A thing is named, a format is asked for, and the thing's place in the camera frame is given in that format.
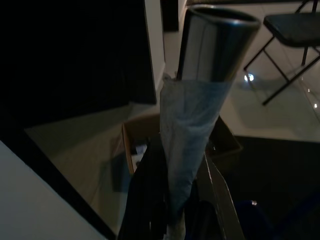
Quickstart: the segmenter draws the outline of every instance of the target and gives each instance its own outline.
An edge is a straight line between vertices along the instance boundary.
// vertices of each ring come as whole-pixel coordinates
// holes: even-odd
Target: folding chair
[[[320,13],[316,12],[316,3],[318,3],[318,1],[314,2],[312,12],[300,13],[301,9],[307,2],[309,1],[305,0],[295,13],[268,15],[264,18],[263,24],[272,33],[273,36],[252,58],[252,60],[243,68],[243,70],[247,72],[247,68],[254,62],[254,60],[256,60],[256,58],[262,52],[264,52],[268,59],[270,59],[272,64],[275,66],[275,68],[286,80],[286,83],[282,87],[280,87],[275,93],[273,93],[262,103],[264,106],[320,60],[320,51],[317,49],[317,47],[320,46]],[[285,46],[293,48],[304,48],[304,54],[301,64],[302,66],[304,66],[306,63],[308,48],[314,49],[319,54],[319,56],[313,59],[296,75],[289,79],[266,51],[266,47],[274,39],[278,39],[279,42]]]

